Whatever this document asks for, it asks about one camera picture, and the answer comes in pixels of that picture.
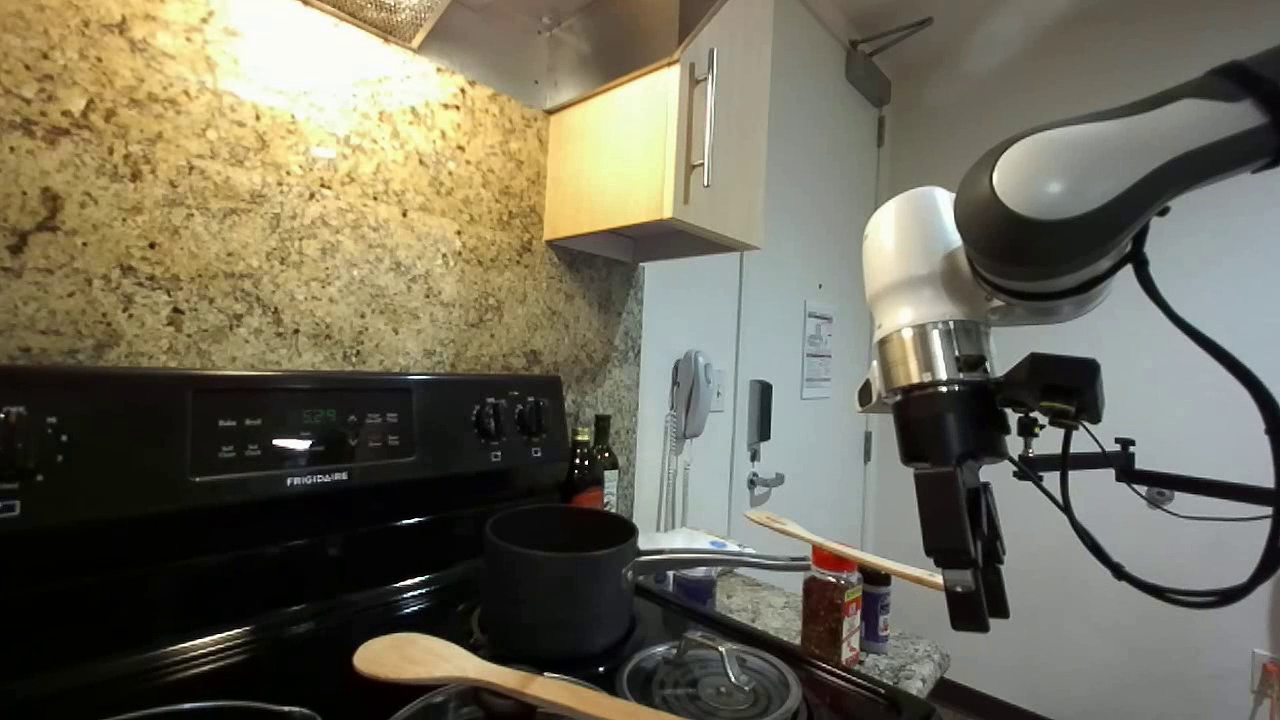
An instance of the bottle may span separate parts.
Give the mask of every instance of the bottle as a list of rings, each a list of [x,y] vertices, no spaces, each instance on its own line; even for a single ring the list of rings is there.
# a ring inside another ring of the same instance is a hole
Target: bottle
[[[594,460],[601,460],[601,476],[602,476],[602,508],[621,512],[621,504],[615,504],[621,465],[612,453],[612,417],[594,417]]]
[[[829,546],[811,546],[811,564],[798,595],[804,595],[798,646],[829,665],[845,665],[845,667],[860,665],[864,584],[855,564]]]
[[[889,573],[864,568],[864,656],[885,656],[893,639],[893,587]]]
[[[602,471],[601,471],[601,455],[593,448],[593,427],[570,432],[561,498],[570,508],[602,508]]]

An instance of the stove control panel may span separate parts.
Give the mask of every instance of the stove control panel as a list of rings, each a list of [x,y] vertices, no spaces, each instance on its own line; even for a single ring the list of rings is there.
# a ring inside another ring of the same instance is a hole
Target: stove control panel
[[[562,460],[550,375],[0,366],[0,533]]]

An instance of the granite backsplash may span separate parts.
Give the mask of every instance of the granite backsplash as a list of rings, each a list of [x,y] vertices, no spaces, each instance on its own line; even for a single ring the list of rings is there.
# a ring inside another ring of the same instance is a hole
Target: granite backsplash
[[[0,363],[555,372],[630,455],[641,280],[545,247],[540,111],[301,0],[4,2],[0,77]]]

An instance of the red lid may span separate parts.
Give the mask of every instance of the red lid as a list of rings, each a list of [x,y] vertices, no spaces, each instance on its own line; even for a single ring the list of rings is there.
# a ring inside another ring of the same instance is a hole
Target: red lid
[[[855,558],[835,554],[835,553],[829,553],[820,545],[811,545],[809,558],[811,558],[811,568],[822,568],[822,573],[855,573]]]

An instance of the range hood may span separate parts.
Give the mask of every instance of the range hood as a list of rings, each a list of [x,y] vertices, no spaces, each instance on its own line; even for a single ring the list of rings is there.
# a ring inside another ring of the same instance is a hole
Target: range hood
[[[721,0],[304,0],[519,103],[555,108],[670,56]]]

